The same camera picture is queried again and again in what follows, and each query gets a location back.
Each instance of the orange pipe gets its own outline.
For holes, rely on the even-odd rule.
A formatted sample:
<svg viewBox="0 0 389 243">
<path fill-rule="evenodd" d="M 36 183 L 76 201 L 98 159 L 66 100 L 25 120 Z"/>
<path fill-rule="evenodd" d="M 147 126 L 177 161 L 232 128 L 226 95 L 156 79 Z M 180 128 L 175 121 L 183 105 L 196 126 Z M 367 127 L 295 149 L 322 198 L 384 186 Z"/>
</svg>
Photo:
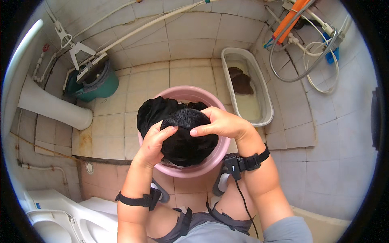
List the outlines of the orange pipe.
<svg viewBox="0 0 389 243">
<path fill-rule="evenodd" d="M 296 11 L 300 11 L 307 3 L 309 0 L 297 0 L 294 4 L 292 9 Z M 290 22 L 290 20 L 296 15 L 297 13 L 294 11 L 289 11 L 289 13 L 286 15 L 286 17 L 281 21 L 280 25 L 278 28 L 275 30 L 273 34 L 273 40 L 281 33 L 281 31 L 286 27 L 286 25 Z M 281 36 L 281 38 L 277 41 L 277 44 L 281 44 L 285 38 L 288 36 L 290 30 L 293 28 L 293 26 L 296 24 L 296 22 L 299 20 L 300 17 L 298 17 L 291 26 L 285 31 L 285 33 Z"/>
</svg>

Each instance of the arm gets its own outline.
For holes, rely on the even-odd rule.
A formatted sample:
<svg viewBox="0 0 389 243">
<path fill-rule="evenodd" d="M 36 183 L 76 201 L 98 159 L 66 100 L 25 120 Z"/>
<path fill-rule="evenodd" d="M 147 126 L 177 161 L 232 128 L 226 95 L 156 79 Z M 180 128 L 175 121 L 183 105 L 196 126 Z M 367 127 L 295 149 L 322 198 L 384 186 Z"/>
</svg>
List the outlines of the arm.
<svg viewBox="0 0 389 243">
<path fill-rule="evenodd" d="M 192 136 L 214 133 L 235 138 L 239 154 L 243 157 L 260 154 L 265 150 L 261 137 L 248 121 L 215 107 L 209 107 L 202 112 L 210 118 L 211 124 L 194 128 L 191 131 Z M 261 163 L 259 169 L 244 173 L 263 231 L 278 220 L 293 216 L 282 192 L 277 167 L 271 156 Z"/>
<path fill-rule="evenodd" d="M 162 142 L 176 133 L 177 127 L 168 127 L 159 131 L 159 122 L 153 125 L 146 134 L 143 144 L 132 160 L 124 182 L 121 194 L 128 198 L 142 198 L 143 194 L 150 194 L 150 185 L 154 165 L 163 157 Z M 149 208 L 130 206 L 122 202 L 117 203 L 117 241 L 147 242 L 146 220 Z"/>
</svg>

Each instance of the white sock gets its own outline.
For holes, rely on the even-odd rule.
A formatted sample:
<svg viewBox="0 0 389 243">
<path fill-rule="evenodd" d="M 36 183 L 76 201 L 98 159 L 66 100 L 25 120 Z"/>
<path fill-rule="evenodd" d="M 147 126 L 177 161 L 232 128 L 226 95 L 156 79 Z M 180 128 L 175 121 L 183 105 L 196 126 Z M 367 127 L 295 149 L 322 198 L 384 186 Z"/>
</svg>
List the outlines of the white sock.
<svg viewBox="0 0 389 243">
<path fill-rule="evenodd" d="M 227 179 L 228 179 L 229 175 L 230 175 L 230 174 L 223 173 L 223 174 L 221 174 L 221 176 L 220 176 L 218 188 L 219 188 L 219 190 L 222 191 L 222 192 L 225 192 L 225 191 L 227 190 Z"/>
<path fill-rule="evenodd" d="M 154 184 L 154 183 L 151 183 L 150 187 L 152 187 L 152 188 L 155 188 L 155 189 L 158 189 L 158 190 L 159 190 L 159 188 L 157 187 L 157 185 L 156 185 L 156 184 Z"/>
</svg>

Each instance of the gray shorts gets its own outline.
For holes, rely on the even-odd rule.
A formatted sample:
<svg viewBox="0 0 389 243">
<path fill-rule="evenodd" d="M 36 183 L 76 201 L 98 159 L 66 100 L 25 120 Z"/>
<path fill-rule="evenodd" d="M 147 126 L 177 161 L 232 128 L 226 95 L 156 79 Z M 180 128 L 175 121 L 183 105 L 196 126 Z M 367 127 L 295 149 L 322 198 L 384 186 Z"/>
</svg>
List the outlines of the gray shorts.
<svg viewBox="0 0 389 243">
<path fill-rule="evenodd" d="M 181 209 L 179 208 L 174 208 L 174 210 L 181 212 Z M 181 212 L 180 216 L 177 219 L 177 223 L 172 229 L 172 231 L 170 231 L 164 237 L 153 240 L 158 243 L 172 243 L 183 235 L 183 231 L 188 233 L 194 227 L 205 222 L 225 224 L 228 225 L 230 228 L 233 227 L 235 230 L 249 235 L 251 220 L 235 220 L 225 213 L 219 213 L 215 208 L 212 209 L 212 214 L 214 215 L 214 217 L 211 216 L 209 213 L 194 213 L 190 222 L 185 222 L 187 219 L 185 217 L 185 214 Z"/>
</svg>

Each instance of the hand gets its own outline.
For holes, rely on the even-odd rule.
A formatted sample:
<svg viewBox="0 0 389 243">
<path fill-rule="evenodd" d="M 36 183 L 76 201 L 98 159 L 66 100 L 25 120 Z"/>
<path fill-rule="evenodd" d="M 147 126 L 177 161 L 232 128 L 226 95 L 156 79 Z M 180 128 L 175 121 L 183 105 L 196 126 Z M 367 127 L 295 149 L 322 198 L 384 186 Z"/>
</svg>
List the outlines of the hand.
<svg viewBox="0 0 389 243">
<path fill-rule="evenodd" d="M 247 120 L 216 107 L 208 107 L 201 112 L 211 120 L 211 123 L 193 128 L 191 130 L 193 137 L 216 134 L 239 140 L 254 129 Z"/>
<path fill-rule="evenodd" d="M 146 166 L 153 168 L 163 158 L 162 143 L 177 132 L 178 127 L 169 126 L 160 131 L 162 121 L 152 125 L 143 139 L 143 144 L 134 157 L 141 160 Z"/>
</svg>

